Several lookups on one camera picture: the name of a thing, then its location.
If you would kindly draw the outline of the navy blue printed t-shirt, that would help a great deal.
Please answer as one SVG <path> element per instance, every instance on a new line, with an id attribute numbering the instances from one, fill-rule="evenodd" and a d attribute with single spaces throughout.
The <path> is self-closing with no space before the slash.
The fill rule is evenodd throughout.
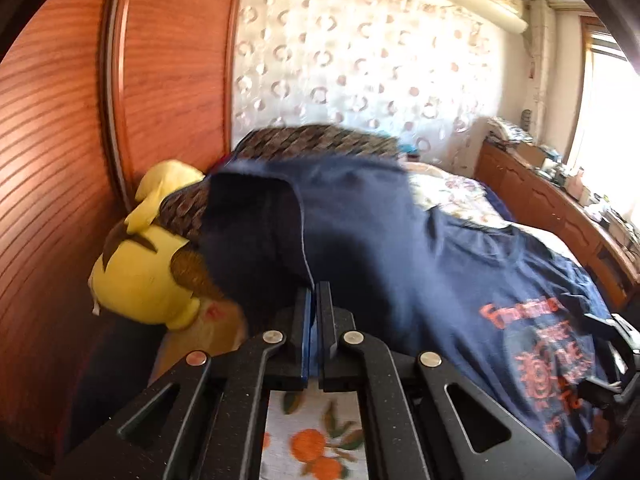
<path id="1" fill-rule="evenodd" d="M 581 266 L 516 226 L 419 207 L 388 160 L 236 160 L 208 178 L 198 246 L 251 333 L 329 283 L 363 333 L 408 356 L 439 353 L 578 478 L 591 474 L 594 411 L 576 388 L 614 365 L 584 324 L 610 312 Z"/>

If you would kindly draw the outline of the orange print bed sheet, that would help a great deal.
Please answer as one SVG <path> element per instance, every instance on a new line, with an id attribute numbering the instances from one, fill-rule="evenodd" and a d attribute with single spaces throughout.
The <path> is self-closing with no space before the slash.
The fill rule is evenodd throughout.
<path id="1" fill-rule="evenodd" d="M 259 477 L 367 479 L 356 393 L 324 392 L 315 380 L 303 391 L 271 391 Z"/>

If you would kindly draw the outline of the yellow plush toy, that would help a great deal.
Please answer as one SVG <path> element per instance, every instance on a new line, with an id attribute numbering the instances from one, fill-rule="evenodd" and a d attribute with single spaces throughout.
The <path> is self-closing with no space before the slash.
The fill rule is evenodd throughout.
<path id="1" fill-rule="evenodd" d="M 203 179 L 200 170 L 175 159 L 146 172 L 134 194 L 136 206 L 108 233 L 88 278 L 94 315 L 107 310 L 168 330 L 183 330 L 194 321 L 200 300 L 178 285 L 170 270 L 171 258 L 186 239 L 156 219 L 166 197 Z"/>

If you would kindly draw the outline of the long wooden side cabinet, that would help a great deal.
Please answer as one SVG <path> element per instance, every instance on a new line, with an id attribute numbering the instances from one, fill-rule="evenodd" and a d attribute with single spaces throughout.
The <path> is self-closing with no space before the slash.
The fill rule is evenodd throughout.
<path id="1" fill-rule="evenodd" d="M 639 298 L 639 272 L 623 248 L 563 190 L 485 141 L 474 178 L 487 184 L 521 224 L 558 236 L 596 281 L 616 311 Z"/>

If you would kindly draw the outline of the brown patterned folded blanket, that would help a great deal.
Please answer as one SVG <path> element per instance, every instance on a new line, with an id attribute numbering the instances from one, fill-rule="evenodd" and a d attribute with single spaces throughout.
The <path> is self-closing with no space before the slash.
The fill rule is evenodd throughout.
<path id="1" fill-rule="evenodd" d="M 283 160 L 319 155 L 352 155 L 396 159 L 399 141 L 329 124 L 268 127 L 251 131 L 234 149 L 232 160 Z M 179 188 L 160 203 L 156 223 L 192 243 L 201 236 L 208 204 L 209 178 Z"/>

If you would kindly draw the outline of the floral quilt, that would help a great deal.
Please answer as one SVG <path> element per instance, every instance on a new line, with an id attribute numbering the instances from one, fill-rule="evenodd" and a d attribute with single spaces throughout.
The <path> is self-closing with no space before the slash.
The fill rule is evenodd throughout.
<path id="1" fill-rule="evenodd" d="M 448 174 L 435 166 L 423 162 L 402 162 L 408 178 L 414 202 L 425 210 L 439 207 L 446 214 L 479 226 L 502 229 L 508 224 L 537 237 L 549 249 L 579 264 L 577 258 L 562 240 L 551 232 L 524 226 L 506 220 L 504 214 L 491 205 L 487 191 L 473 179 Z"/>

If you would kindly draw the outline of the cardboard box on cabinet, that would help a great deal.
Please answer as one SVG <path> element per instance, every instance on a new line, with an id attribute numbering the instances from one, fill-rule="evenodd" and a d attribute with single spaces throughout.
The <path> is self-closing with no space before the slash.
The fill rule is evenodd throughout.
<path id="1" fill-rule="evenodd" d="M 548 158 L 547 153 L 540 146 L 529 143 L 518 144 L 515 148 L 515 154 L 526 164 L 535 168 L 544 166 L 544 161 Z"/>

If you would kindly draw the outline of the stack of folded cloths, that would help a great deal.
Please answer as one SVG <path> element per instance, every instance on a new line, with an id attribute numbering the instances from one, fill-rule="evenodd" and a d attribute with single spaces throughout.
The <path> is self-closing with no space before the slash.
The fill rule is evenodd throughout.
<path id="1" fill-rule="evenodd" d="M 487 125 L 489 135 L 503 144 L 530 143 L 534 140 L 527 131 L 501 117 L 489 117 Z"/>

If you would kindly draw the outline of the white circle pattern curtain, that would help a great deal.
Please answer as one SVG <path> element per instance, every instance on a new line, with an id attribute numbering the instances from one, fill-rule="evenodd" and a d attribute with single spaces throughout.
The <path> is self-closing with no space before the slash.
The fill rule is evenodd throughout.
<path id="1" fill-rule="evenodd" d="M 501 29 L 439 0 L 240 0 L 232 140 L 334 124 L 472 174 L 501 99 L 503 46 Z"/>

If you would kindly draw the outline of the red wooden wardrobe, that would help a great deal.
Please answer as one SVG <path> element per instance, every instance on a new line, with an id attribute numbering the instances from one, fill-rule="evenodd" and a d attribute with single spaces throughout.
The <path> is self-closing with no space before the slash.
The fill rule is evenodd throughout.
<path id="1" fill-rule="evenodd" d="M 88 274 L 164 159 L 231 146 L 239 0 L 1 0 L 1 433 L 53 460 L 100 330 Z"/>

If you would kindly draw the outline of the window with wooden frame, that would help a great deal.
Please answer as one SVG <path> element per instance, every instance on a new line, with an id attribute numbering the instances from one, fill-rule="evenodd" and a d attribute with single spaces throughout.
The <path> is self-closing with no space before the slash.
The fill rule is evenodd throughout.
<path id="1" fill-rule="evenodd" d="M 624 217 L 639 211 L 639 74 L 597 18 L 582 25 L 582 96 L 568 163 Z"/>

